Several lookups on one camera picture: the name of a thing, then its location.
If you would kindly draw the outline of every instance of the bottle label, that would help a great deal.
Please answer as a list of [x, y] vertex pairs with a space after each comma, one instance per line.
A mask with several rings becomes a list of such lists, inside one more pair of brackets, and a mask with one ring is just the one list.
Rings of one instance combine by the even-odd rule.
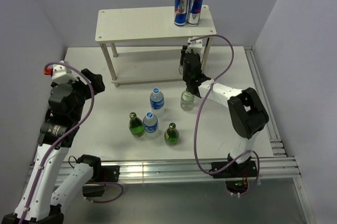
[[164, 106], [164, 98], [161, 101], [153, 101], [150, 99], [150, 103], [153, 109], [161, 109]]
[[146, 132], [153, 133], [153, 132], [155, 132], [158, 129], [158, 121], [153, 126], [147, 126], [145, 124], [144, 124], [144, 126], [145, 126], [145, 131]]

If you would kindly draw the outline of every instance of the can lid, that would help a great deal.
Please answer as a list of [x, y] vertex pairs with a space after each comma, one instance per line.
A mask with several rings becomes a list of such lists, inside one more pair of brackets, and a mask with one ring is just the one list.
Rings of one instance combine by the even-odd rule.
[[130, 113], [130, 118], [131, 119], [134, 119], [134, 118], [136, 118], [137, 117], [137, 114], [135, 113], [135, 112], [131, 112]]
[[175, 128], [175, 123], [170, 123], [169, 128], [170, 129], [174, 129]]
[[151, 113], [151, 112], [146, 113], [147, 119], [151, 119], [152, 117], [153, 117], [153, 113]]
[[154, 88], [152, 91], [154, 94], [158, 94], [160, 92], [159, 88]]

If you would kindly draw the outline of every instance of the bottle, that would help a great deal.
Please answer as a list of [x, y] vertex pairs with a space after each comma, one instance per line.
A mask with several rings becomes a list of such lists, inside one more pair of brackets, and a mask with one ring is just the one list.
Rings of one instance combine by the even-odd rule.
[[144, 134], [144, 125], [135, 112], [130, 113], [128, 128], [134, 137], [141, 137]]
[[149, 138], [157, 138], [159, 136], [158, 118], [152, 112], [146, 113], [143, 119], [145, 132]]
[[191, 94], [187, 89], [183, 91], [180, 99], [180, 106], [185, 111], [190, 111], [193, 108], [194, 95]]
[[165, 131], [164, 139], [167, 145], [176, 146], [179, 142], [179, 131], [175, 128], [175, 123], [170, 123]]
[[164, 115], [164, 95], [159, 88], [154, 88], [150, 94], [150, 104], [152, 113], [157, 117], [162, 117]]

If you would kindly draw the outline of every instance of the cable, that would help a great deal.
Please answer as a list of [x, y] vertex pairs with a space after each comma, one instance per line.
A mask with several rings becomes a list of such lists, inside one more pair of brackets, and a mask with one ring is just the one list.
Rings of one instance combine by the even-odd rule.
[[68, 158], [68, 163], [69, 163], [69, 165], [74, 169], [74, 166], [72, 166], [72, 164], [70, 163], [70, 159], [71, 159], [72, 157], [75, 159], [75, 162], [77, 163], [77, 159], [76, 159], [76, 157], [74, 157], [74, 156], [70, 156], [70, 157]]
[[[48, 66], [49, 65], [62, 65], [64, 67], [67, 67], [71, 70], [73, 70], [74, 72], [76, 72], [77, 74], [79, 74], [84, 80], [85, 82], [88, 84], [88, 87], [90, 89], [90, 94], [91, 94], [91, 103], [90, 103], [90, 108], [89, 108], [89, 111], [88, 113], [83, 117], [82, 120], [80, 120], [74, 127], [72, 127], [68, 132], [66, 132], [64, 135], [62, 135], [56, 142], [54, 142], [50, 147], [49, 149], [47, 150], [46, 154], [43, 156], [42, 160], [41, 160], [41, 163], [40, 163], [40, 166], [41, 167], [44, 167], [46, 161], [47, 161], [47, 158], [48, 156], [50, 155], [50, 153], [53, 151], [53, 149], [61, 142], [63, 141], [64, 138], [66, 138], [69, 134], [71, 134], [74, 130], [76, 130], [85, 120], [87, 120], [87, 118], [89, 117], [91, 111], [93, 110], [93, 107], [94, 107], [94, 101], [95, 101], [95, 94], [94, 94], [94, 89], [89, 81], [89, 79], [87, 79], [87, 77], [85, 77], [79, 70], [77, 70], [76, 68], [74, 68], [73, 66], [71, 65], [68, 65], [68, 64], [65, 64], [65, 63], [61, 63], [61, 62], [50, 62], [48, 64], [45, 65], [44, 69], [47, 71], [48, 69]], [[31, 188], [31, 191], [29, 192], [29, 195], [27, 197], [27, 202], [26, 202], [26, 205], [25, 205], [25, 208], [26, 209], [29, 209], [29, 206], [31, 205], [31, 202], [32, 202], [32, 199], [33, 199], [33, 195], [35, 193], [35, 190], [36, 190], [36, 186], [37, 186], [37, 183], [38, 183], [38, 180], [41, 176], [41, 173], [42, 173], [42, 169], [38, 169], [37, 170], [37, 173], [36, 173], [36, 176], [34, 178], [34, 181], [33, 181], [33, 185], [32, 185], [32, 188]], [[27, 215], [27, 211], [24, 211], [22, 213], [22, 216], [20, 218], [20, 221], [18, 224], [22, 224], [25, 217]]]
[[92, 202], [92, 203], [109, 203], [109, 202], [112, 202], [112, 201], [115, 201], [116, 199], [118, 199], [124, 192], [124, 187], [119, 184], [119, 183], [116, 183], [116, 182], [90, 182], [90, 184], [96, 184], [96, 185], [116, 185], [116, 186], [119, 186], [121, 188], [121, 192], [120, 194], [118, 194], [115, 198], [113, 199], [110, 199], [110, 200], [103, 200], [103, 201], [99, 201], [99, 200], [93, 200], [91, 198], [85, 198], [86, 200]]
[[203, 98], [203, 100], [201, 101], [201, 104], [200, 104], [200, 107], [199, 107], [199, 110], [198, 110], [198, 113], [197, 113], [197, 116], [196, 116], [196, 121], [195, 121], [195, 128], [194, 128], [194, 138], [193, 138], [193, 149], [194, 149], [194, 158], [195, 158], [195, 161], [196, 161], [196, 164], [198, 165], [199, 169], [205, 173], [205, 174], [208, 174], [208, 175], [216, 175], [216, 174], [219, 174], [221, 173], [223, 170], [227, 169], [230, 165], [232, 165], [236, 160], [238, 160], [240, 157], [248, 154], [248, 153], [251, 153], [253, 152], [255, 155], [256, 155], [256, 158], [257, 158], [257, 166], [258, 166], [258, 169], [257, 169], [257, 176], [256, 176], [256, 179], [254, 181], [254, 184], [252, 185], [251, 188], [249, 188], [245, 193], [241, 194], [241, 195], [245, 195], [247, 192], [249, 192], [252, 188], [254, 188], [256, 185], [257, 185], [257, 181], [259, 179], [259, 175], [260, 175], [260, 159], [259, 159], [259, 156], [257, 155], [257, 153], [254, 151], [254, 150], [247, 150], [245, 151], [244, 153], [238, 155], [236, 158], [234, 158], [232, 161], [230, 161], [228, 164], [226, 164], [224, 167], [222, 167], [221, 169], [217, 170], [217, 171], [207, 171], [205, 169], [202, 168], [201, 164], [200, 164], [200, 161], [198, 159], [198, 154], [197, 154], [197, 151], [196, 151], [196, 140], [197, 140], [197, 132], [198, 132], [198, 126], [199, 126], [199, 120], [200, 120], [200, 114], [201, 114], [201, 111], [202, 111], [202, 108], [208, 98], [208, 96], [210, 95], [212, 89], [213, 89], [213, 86], [214, 86], [214, 83], [216, 80], [218, 80], [222, 75], [224, 75], [232, 66], [233, 64], [233, 61], [234, 61], [234, 48], [233, 48], [233, 45], [231, 44], [231, 42], [224, 36], [221, 36], [221, 35], [206, 35], [206, 36], [200, 36], [200, 37], [197, 37], [197, 38], [194, 38], [191, 40], [191, 42], [194, 42], [196, 40], [200, 40], [200, 39], [204, 39], [204, 38], [208, 38], [208, 37], [220, 37], [222, 39], [224, 39], [230, 46], [231, 48], [231, 51], [232, 51], [232, 57], [231, 57], [231, 61], [230, 63], [228, 64], [227, 68], [221, 72], [219, 75], [217, 75], [215, 78], [214, 78], [214, 81], [211, 83], [211, 86], [210, 86], [210, 89], [209, 91], [206, 93], [205, 97]]

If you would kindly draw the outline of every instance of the energy drink can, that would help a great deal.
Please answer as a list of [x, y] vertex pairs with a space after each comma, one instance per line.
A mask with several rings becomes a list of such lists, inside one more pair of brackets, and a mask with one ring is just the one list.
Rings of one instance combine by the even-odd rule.
[[174, 1], [174, 24], [184, 26], [186, 24], [189, 0]]
[[201, 8], [202, 0], [190, 0], [189, 13], [187, 15], [187, 23], [190, 26], [196, 26], [199, 24]]

